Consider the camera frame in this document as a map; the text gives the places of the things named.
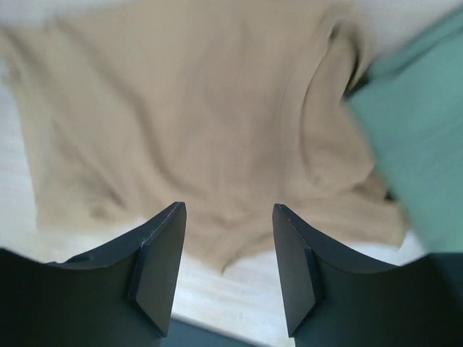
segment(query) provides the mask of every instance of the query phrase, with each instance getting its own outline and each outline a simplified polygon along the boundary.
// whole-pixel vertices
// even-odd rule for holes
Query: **folded clothing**
[[[144,0],[0,29],[38,224],[94,228],[187,203],[213,266],[273,246],[276,202],[341,241],[400,244],[342,95],[370,62],[323,0]]]
[[[349,100],[431,252],[463,251],[463,7],[378,61]]]

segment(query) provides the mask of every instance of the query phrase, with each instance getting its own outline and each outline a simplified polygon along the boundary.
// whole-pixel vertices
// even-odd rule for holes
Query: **beige t-shirt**
[[[46,228],[187,203],[187,252],[272,247],[273,204],[341,241],[400,244],[342,95],[369,63],[324,0],[142,0],[0,29]]]

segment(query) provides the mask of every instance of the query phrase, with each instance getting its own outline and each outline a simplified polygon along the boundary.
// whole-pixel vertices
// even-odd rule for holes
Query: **black plastic part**
[[[154,347],[169,327],[186,209],[63,264],[0,249],[2,346]]]
[[[448,281],[435,255],[403,267],[386,264],[331,239],[284,205],[273,210],[273,233],[297,347],[463,346],[455,290],[461,282]],[[462,274],[463,254],[443,257],[454,275]]]

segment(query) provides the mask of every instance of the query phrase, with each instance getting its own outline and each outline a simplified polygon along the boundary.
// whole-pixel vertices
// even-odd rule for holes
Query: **white floor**
[[[36,19],[69,7],[71,0],[0,0],[0,23]],[[95,4],[118,0],[72,0]],[[0,246],[41,261],[64,261],[129,230],[91,235],[38,233],[35,205],[20,123],[12,97],[0,87]],[[403,264],[423,250],[409,233],[397,251],[374,244],[355,248],[378,259]],[[237,263],[225,274],[209,270],[187,255],[182,258],[173,315],[264,346],[286,347],[286,325],[274,252]]]

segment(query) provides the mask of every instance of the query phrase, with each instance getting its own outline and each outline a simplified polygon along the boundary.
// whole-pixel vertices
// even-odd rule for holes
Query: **mint green fabric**
[[[431,252],[463,252],[463,7],[370,68],[349,100]]]

